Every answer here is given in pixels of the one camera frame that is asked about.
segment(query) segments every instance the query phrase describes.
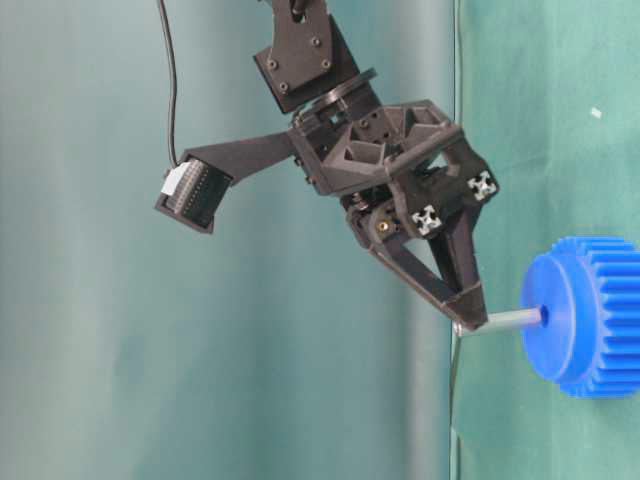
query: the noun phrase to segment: teal curtain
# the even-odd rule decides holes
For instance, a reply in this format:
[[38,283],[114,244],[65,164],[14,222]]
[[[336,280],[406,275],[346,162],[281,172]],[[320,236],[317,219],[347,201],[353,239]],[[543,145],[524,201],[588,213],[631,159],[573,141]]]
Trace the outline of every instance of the teal curtain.
[[[445,0],[330,2],[386,103],[453,111]],[[177,144],[286,127],[255,1],[168,1]],[[153,0],[0,0],[0,478],[448,478],[449,324],[285,162],[212,237],[168,166]]]
[[[567,235],[640,241],[640,4],[461,0],[462,123],[503,191],[477,234],[493,311]],[[517,333],[462,342],[460,478],[638,478],[640,398],[576,400]]]

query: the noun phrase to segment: bolt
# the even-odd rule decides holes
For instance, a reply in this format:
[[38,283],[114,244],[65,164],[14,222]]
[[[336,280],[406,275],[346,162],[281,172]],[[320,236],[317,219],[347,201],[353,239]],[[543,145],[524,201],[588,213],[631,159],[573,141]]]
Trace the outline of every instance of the bolt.
[[378,231],[380,233],[386,233],[389,231],[390,228],[391,228],[391,225],[389,225],[389,222],[382,221],[378,223]]

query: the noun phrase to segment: metal shaft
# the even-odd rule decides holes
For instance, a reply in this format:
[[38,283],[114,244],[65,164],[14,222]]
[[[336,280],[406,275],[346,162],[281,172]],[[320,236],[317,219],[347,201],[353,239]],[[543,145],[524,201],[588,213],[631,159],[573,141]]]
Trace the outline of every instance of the metal shaft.
[[459,323],[454,324],[453,330],[459,337],[484,335],[507,330],[516,330],[523,327],[540,325],[543,322],[543,314],[539,308],[529,310],[516,310],[513,312],[494,313],[489,315],[487,323],[475,331],[467,330]]

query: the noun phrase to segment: wire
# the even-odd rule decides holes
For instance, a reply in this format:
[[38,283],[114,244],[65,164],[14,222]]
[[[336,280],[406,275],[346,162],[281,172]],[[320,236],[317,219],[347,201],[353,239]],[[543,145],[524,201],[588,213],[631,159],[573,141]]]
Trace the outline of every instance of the wire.
[[171,29],[169,28],[169,18],[164,0],[157,0],[160,19],[162,20],[162,31],[164,33],[164,43],[167,49],[167,60],[169,61],[169,76],[171,77],[171,96],[169,99],[169,126],[167,131],[167,144],[169,148],[169,161],[173,168],[178,166],[176,157],[176,101],[178,99],[178,75],[176,74],[176,55],[173,51],[173,40],[171,39]]

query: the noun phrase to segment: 3d printed part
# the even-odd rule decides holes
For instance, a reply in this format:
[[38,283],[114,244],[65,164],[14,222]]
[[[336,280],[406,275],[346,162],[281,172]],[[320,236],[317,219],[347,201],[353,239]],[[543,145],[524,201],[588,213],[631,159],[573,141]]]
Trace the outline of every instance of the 3d printed part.
[[619,238],[565,238],[534,260],[521,303],[543,322],[524,328],[529,362],[574,397],[640,388],[640,252]]

